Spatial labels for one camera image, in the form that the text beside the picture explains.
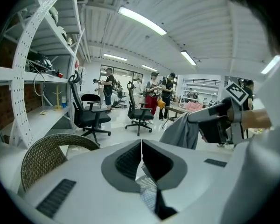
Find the black pants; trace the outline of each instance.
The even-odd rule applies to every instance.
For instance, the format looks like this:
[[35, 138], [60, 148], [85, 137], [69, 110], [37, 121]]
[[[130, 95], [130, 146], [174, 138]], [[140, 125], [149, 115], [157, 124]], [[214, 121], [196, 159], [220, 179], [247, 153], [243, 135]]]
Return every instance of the black pants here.
[[[162, 96], [162, 100], [165, 102], [166, 106], [170, 106], [171, 95]], [[159, 119], [163, 119], [163, 110], [165, 110], [164, 119], [168, 119], [168, 110], [166, 110], [165, 108], [160, 109]]]

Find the office chair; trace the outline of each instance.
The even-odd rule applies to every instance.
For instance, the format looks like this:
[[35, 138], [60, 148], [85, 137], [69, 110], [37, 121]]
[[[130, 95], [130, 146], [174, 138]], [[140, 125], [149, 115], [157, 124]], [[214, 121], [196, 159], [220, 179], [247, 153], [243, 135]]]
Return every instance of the office chair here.
[[107, 133], [111, 135], [110, 131], [99, 129], [100, 124], [109, 122], [111, 118], [105, 113], [107, 109], [98, 109], [98, 110], [83, 110], [83, 104], [78, 96], [76, 83], [80, 80], [79, 74], [75, 71], [75, 74], [70, 76], [69, 84], [74, 96], [75, 102], [73, 102], [75, 108], [75, 117], [74, 123], [82, 130], [88, 130], [86, 133], [83, 133], [82, 136], [87, 136], [93, 134], [95, 142], [98, 144], [96, 133]]
[[130, 96], [130, 107], [129, 107], [129, 111], [127, 113], [128, 117], [130, 119], [136, 119], [136, 120], [132, 120], [132, 124], [131, 125], [126, 125], [125, 129], [127, 129], [128, 127], [131, 126], [138, 126], [138, 133], [137, 135], [140, 135], [140, 126], [141, 127], [145, 127], [147, 129], [149, 129], [149, 132], [152, 132], [152, 128], [148, 127], [146, 124], [145, 120], [148, 119], [154, 119], [154, 116], [151, 114], [151, 108], [140, 108], [140, 109], [135, 109], [135, 101], [134, 101], [134, 96], [133, 96], [133, 88], [134, 85], [132, 82], [129, 81], [129, 83], [127, 84], [127, 89], [129, 91], [129, 96]]
[[99, 104], [99, 108], [101, 108], [101, 98], [96, 94], [84, 94], [81, 97], [81, 100], [82, 100], [82, 104], [83, 101], [87, 101], [87, 104], [90, 105], [90, 106], [86, 106], [84, 110], [97, 110], [98, 109], [97, 107], [93, 107], [94, 104]]

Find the wicker chair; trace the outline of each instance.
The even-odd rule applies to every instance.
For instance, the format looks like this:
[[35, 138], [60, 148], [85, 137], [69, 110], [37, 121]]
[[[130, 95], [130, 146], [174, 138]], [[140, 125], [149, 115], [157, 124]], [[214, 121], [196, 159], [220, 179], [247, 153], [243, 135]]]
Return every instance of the wicker chair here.
[[59, 146], [76, 145], [90, 151], [99, 146], [90, 139], [74, 134], [53, 134], [38, 140], [26, 153], [21, 167], [21, 180], [27, 191], [38, 179], [67, 161]]

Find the black shirt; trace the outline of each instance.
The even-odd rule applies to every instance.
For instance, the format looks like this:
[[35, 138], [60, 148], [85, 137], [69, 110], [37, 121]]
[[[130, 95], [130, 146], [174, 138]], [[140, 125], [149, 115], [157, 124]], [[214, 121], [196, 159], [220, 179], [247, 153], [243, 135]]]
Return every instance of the black shirt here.
[[[162, 81], [162, 85], [164, 85], [165, 88], [166, 88], [167, 90], [171, 90], [171, 89], [172, 89], [172, 86], [173, 86], [173, 83], [172, 83], [172, 81], [170, 81], [170, 80], [168, 80], [168, 79], [164, 79], [164, 80]], [[162, 91], [162, 96], [163, 96], [163, 95], [169, 96], [169, 95], [171, 95], [171, 92]]]
[[112, 85], [104, 85], [104, 92], [106, 95], [111, 95], [112, 94], [112, 89], [114, 85], [114, 76], [109, 75], [108, 78], [106, 79], [106, 82], [112, 81]]
[[248, 87], [244, 87], [243, 90], [246, 91], [248, 93], [248, 95], [249, 95], [247, 97], [247, 99], [243, 103], [243, 109], [244, 110], [249, 110], [248, 99], [253, 99], [253, 91], [250, 88], [248, 88]]

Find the pink sofa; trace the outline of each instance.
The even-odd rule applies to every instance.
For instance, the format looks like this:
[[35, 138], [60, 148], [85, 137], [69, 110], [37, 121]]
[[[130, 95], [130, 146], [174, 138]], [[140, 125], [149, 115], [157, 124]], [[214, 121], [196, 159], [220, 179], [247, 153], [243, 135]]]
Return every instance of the pink sofa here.
[[193, 103], [191, 101], [189, 101], [188, 103], [185, 104], [184, 108], [190, 110], [191, 112], [195, 112], [195, 111], [199, 111], [202, 110], [203, 104], [199, 104], [199, 103]]

